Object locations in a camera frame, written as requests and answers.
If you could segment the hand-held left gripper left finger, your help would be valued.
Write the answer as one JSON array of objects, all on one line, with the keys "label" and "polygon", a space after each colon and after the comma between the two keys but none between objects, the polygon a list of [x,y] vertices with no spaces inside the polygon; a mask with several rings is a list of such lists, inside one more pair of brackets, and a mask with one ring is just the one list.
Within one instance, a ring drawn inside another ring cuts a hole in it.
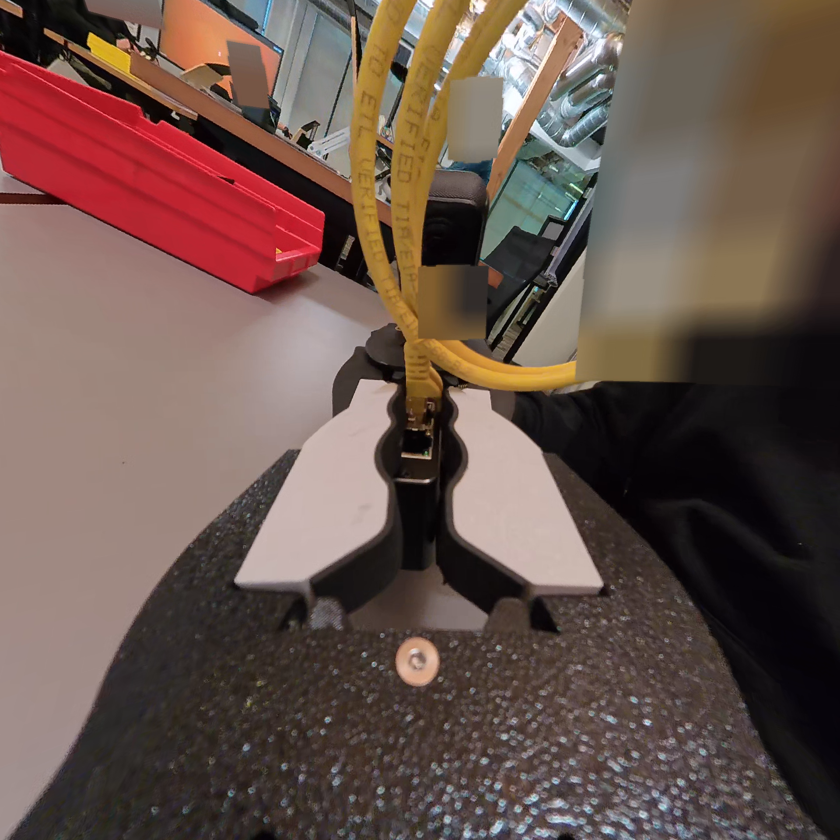
[{"label": "hand-held left gripper left finger", "polygon": [[390,445],[398,437],[396,384],[360,382],[350,405],[302,446],[234,578],[246,592],[354,613],[393,583],[403,530]]}]

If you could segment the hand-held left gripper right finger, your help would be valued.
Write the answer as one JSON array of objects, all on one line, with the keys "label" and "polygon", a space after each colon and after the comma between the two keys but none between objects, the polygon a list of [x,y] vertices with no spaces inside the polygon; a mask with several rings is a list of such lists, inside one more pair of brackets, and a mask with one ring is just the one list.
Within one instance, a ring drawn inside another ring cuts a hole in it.
[{"label": "hand-held left gripper right finger", "polygon": [[487,614],[487,632],[558,633],[549,599],[604,582],[542,450],[474,388],[446,393],[440,442],[444,581]]}]

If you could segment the dark ethernet port adapter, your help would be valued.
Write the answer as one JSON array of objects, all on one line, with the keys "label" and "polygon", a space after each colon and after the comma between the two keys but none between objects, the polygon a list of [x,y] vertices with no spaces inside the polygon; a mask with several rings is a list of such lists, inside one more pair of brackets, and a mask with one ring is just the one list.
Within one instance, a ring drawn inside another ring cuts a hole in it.
[{"label": "dark ethernet port adapter", "polygon": [[440,447],[434,422],[407,427],[394,478],[402,518],[402,568],[424,571],[434,562]]}]

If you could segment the red plastic bin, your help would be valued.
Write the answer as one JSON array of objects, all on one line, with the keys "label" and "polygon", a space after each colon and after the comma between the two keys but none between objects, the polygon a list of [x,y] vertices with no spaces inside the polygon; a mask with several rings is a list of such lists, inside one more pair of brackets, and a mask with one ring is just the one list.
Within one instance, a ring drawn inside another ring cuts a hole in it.
[{"label": "red plastic bin", "polygon": [[6,173],[247,293],[319,262],[325,216],[141,109],[3,52]]}]

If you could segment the person's right forearm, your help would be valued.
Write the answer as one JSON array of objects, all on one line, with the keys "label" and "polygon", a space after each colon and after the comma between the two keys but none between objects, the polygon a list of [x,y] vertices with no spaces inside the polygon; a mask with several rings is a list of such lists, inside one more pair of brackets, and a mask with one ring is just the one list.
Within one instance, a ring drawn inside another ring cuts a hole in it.
[{"label": "person's right forearm", "polygon": [[795,797],[838,838],[838,388],[602,382],[518,394],[512,421],[677,575]]}]

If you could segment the black folding chair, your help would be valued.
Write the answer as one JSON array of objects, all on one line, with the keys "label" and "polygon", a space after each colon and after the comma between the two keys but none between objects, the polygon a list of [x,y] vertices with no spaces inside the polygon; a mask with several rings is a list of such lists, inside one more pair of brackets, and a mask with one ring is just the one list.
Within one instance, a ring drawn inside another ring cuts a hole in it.
[{"label": "black folding chair", "polygon": [[513,227],[482,263],[500,273],[497,287],[488,290],[487,325],[498,320],[515,298],[526,290],[551,261],[557,243],[546,237]]}]

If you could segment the wooden beam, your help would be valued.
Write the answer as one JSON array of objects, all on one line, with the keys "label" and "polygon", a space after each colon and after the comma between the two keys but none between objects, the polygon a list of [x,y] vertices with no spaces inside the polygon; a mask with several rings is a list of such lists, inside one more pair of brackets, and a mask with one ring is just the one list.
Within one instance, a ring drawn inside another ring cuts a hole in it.
[{"label": "wooden beam", "polygon": [[561,14],[548,51],[532,76],[520,106],[501,139],[487,187],[491,201],[496,198],[554,83],[569,64],[582,39],[581,28],[567,15]]}]

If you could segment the monitor with orange screen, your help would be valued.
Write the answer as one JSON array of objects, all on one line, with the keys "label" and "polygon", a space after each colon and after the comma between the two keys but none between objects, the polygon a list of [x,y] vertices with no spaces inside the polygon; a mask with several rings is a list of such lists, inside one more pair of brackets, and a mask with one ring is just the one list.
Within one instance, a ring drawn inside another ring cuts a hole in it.
[{"label": "monitor with orange screen", "polygon": [[159,51],[195,87],[235,102],[228,41],[259,48],[268,93],[274,96],[283,49],[257,31],[257,22],[233,2],[165,1]]}]

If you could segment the wooden edged table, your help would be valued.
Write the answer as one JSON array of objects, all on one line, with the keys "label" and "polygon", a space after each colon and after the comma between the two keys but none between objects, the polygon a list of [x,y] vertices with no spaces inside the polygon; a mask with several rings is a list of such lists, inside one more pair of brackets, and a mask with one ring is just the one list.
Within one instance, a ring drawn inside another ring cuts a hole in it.
[{"label": "wooden edged table", "polygon": [[44,34],[74,57],[104,70],[132,92],[150,98],[178,114],[183,132],[220,154],[284,187],[323,211],[327,226],[355,230],[350,181],[319,158],[285,137],[260,128],[231,103],[201,91],[136,51],[130,52],[130,70],[122,71],[95,56],[88,48],[52,31]]}]

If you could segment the yellow plastic bin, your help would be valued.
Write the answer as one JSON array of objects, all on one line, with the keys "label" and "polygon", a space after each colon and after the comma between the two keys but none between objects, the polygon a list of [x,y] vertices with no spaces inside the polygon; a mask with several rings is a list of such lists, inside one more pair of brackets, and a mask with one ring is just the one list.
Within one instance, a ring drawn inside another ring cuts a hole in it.
[{"label": "yellow plastic bin", "polygon": [[112,45],[94,33],[88,33],[87,48],[95,57],[111,67],[115,67],[125,74],[131,73],[131,57],[125,49]]}]

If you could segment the silver air duct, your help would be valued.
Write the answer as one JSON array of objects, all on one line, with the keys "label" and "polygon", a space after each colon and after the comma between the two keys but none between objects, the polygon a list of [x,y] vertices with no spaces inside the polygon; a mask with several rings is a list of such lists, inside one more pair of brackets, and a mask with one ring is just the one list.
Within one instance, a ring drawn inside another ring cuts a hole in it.
[{"label": "silver air duct", "polygon": [[629,16],[628,2],[552,1],[546,22],[565,16],[584,35],[584,45],[554,82],[538,124],[552,142],[571,149],[602,132],[612,105],[616,72]]}]

